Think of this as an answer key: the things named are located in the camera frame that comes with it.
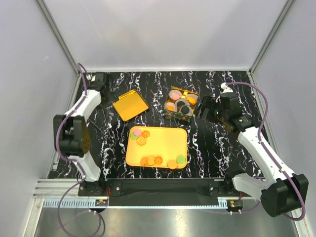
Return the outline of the orange fish cookie top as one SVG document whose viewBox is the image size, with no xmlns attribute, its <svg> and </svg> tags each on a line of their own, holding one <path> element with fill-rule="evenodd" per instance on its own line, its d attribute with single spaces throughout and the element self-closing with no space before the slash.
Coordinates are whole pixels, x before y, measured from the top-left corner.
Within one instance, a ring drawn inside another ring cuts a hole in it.
<svg viewBox="0 0 316 237">
<path fill-rule="evenodd" d="M 186 100 L 193 105 L 196 103 L 196 99 L 194 97 L 187 97 Z"/>
</svg>

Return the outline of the black sandwich cookie bottom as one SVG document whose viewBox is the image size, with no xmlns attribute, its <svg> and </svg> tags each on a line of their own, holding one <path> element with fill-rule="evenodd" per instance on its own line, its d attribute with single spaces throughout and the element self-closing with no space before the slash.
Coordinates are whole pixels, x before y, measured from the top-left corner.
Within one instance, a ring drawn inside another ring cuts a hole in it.
<svg viewBox="0 0 316 237">
<path fill-rule="evenodd" d="M 188 107 L 188 106 L 183 106 L 182 108 L 181 108 L 181 113 L 183 113 L 183 114 L 188 114 L 190 112 L 190 107 Z"/>
</svg>

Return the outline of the black sandwich cookie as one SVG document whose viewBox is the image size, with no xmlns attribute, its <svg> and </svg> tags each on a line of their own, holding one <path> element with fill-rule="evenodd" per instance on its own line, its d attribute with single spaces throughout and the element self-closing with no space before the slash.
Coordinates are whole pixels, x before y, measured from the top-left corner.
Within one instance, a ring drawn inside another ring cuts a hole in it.
<svg viewBox="0 0 316 237">
<path fill-rule="evenodd" d="M 188 105 L 188 102 L 186 100 L 183 100 L 183 99 L 179 99 L 179 100 L 176 101 L 176 106 L 178 108 L 180 108 L 183 105 Z"/>
<path fill-rule="evenodd" d="M 183 106 L 182 108 L 181 108 L 181 113 L 183 113 L 183 114 L 188 114 L 190 112 L 190 107 L 188 107 L 188 106 Z"/>
</svg>

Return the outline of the gold tin lid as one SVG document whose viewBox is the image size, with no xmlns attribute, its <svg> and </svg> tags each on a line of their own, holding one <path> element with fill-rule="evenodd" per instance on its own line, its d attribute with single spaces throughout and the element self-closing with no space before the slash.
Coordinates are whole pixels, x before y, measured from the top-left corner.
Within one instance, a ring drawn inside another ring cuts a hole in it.
<svg viewBox="0 0 316 237">
<path fill-rule="evenodd" d="M 113 107 L 124 122 L 149 109 L 148 103 L 136 89 L 119 96 L 118 100 L 113 103 Z"/>
</svg>

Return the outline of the green gold cookie tin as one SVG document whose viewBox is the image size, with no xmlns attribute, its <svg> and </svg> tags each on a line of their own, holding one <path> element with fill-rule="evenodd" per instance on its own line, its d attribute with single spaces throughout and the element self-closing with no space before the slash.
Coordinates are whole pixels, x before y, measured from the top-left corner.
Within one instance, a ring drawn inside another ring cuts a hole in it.
<svg viewBox="0 0 316 237">
<path fill-rule="evenodd" d="M 164 118 L 182 125 L 190 125 L 198 99 L 199 94 L 194 91 L 171 87 L 163 106 Z"/>
</svg>

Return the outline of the metal serving tongs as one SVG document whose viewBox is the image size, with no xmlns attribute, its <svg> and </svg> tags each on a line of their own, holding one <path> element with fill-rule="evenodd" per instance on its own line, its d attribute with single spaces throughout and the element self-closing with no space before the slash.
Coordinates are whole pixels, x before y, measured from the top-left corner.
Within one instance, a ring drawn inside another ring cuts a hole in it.
<svg viewBox="0 0 316 237">
<path fill-rule="evenodd" d="M 121 122 L 112 104 L 98 106 L 87 122 L 93 142 L 103 144 L 104 147 L 113 147 L 118 142 Z"/>
</svg>

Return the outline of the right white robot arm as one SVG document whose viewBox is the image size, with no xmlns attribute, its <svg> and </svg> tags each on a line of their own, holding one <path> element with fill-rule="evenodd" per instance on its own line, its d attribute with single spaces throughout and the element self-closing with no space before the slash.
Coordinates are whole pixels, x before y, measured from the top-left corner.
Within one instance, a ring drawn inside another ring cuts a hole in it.
<svg viewBox="0 0 316 237">
<path fill-rule="evenodd" d="M 235 136 L 251 154 L 264 174 L 264 181 L 237 171 L 225 177 L 224 190 L 235 196 L 239 192 L 257 199 L 271 217 L 288 216 L 301 209 L 301 221 L 306 215 L 306 196 L 309 181 L 304 174 L 297 175 L 276 154 L 262 135 L 263 123 L 256 123 L 251 115 L 244 114 L 239 96 L 230 88 L 231 83 L 221 84 L 218 97 L 204 96 L 196 113 L 198 118 L 221 124 Z"/>
</svg>

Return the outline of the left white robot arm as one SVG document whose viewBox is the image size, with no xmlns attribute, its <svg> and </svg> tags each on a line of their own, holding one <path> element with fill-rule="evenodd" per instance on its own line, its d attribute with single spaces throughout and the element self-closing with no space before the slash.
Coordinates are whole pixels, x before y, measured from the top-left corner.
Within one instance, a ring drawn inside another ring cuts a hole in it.
<svg viewBox="0 0 316 237">
<path fill-rule="evenodd" d="M 84 81 L 83 86 L 75 104 L 53 118 L 54 148 L 62 160 L 76 166 L 82 179 L 90 182 L 89 189 L 100 196 L 106 191 L 107 184 L 99 179 L 101 169 L 90 152 L 91 137 L 86 123 L 96 108 L 117 97 L 113 95 L 113 80 L 109 73 L 96 72 L 92 81 L 89 84 Z"/>
</svg>

